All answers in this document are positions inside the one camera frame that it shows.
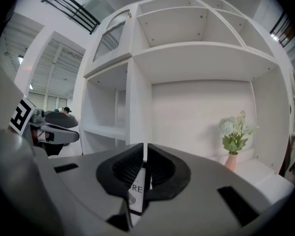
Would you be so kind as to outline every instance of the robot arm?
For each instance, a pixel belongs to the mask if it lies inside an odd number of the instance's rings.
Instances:
[[[78,132],[47,123],[44,110],[36,108],[25,96],[13,114],[10,126],[32,145],[30,130],[33,128],[49,133],[49,138],[44,141],[44,143],[48,144],[73,143],[80,138]]]

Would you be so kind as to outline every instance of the shelf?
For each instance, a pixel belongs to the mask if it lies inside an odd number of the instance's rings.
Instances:
[[[263,37],[247,19],[224,10],[216,11],[233,26],[248,47],[273,56],[271,49],[268,47]]]
[[[240,11],[232,7],[229,3],[227,3],[224,0],[201,0],[201,1],[203,1],[204,3],[206,3],[208,6],[212,7],[213,9],[225,10],[237,15],[241,15]]]
[[[289,196],[295,186],[280,175],[270,175],[264,181],[258,183],[256,188],[264,194],[271,204]]]
[[[86,130],[81,132],[81,140],[83,143],[83,154],[93,154],[109,149],[115,149],[117,141],[114,138],[97,135]]]
[[[241,46],[231,29],[207,8],[161,9],[138,17],[150,47],[187,41],[211,41]]]
[[[91,76],[88,81],[104,89],[126,90],[128,61],[112,65]]]
[[[119,140],[125,140],[125,130],[119,127],[108,127],[108,126],[84,126],[84,131],[105,136],[109,138],[115,138]]]
[[[149,0],[140,3],[140,8],[143,14],[156,10],[168,9],[173,7],[185,7],[185,6],[200,6],[204,7],[198,1],[195,0]]]
[[[243,48],[212,42],[153,47],[133,56],[152,84],[188,80],[252,81],[277,64]]]
[[[274,175],[274,170],[257,159],[250,159],[236,165],[235,173],[255,186]]]

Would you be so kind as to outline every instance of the white flower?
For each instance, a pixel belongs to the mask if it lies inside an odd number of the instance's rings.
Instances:
[[[229,136],[235,131],[235,126],[236,126],[235,117],[223,118],[219,122],[219,127],[222,130],[223,134],[226,136]]]
[[[251,135],[252,133],[254,133],[256,131],[257,126],[255,124],[252,123],[248,123],[246,121],[244,121],[244,123],[242,124],[242,133],[244,135]]]

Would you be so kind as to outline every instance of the pink vase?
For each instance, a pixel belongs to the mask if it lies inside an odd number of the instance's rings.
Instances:
[[[237,155],[228,154],[225,167],[230,169],[231,171],[234,171],[236,169],[237,156],[238,154]]]

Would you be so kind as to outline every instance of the white pillar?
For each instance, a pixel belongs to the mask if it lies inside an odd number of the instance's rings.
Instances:
[[[45,94],[45,97],[44,97],[44,110],[47,111],[47,98],[48,98],[48,94]]]
[[[57,97],[57,99],[56,99],[56,109],[58,109],[58,106],[59,105],[59,97]]]
[[[53,33],[54,30],[52,28],[45,26],[29,46],[23,62],[20,64],[14,84],[26,96],[29,94],[30,83],[38,61],[51,40]]]

